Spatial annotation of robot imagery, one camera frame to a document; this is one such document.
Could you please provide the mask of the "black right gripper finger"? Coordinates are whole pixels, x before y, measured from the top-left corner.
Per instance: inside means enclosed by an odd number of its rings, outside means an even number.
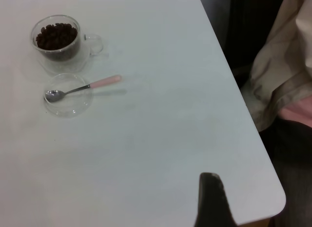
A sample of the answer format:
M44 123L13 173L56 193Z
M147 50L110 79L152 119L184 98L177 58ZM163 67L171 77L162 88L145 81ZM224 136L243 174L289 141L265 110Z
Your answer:
M201 173L196 227L235 227L223 182L215 173Z

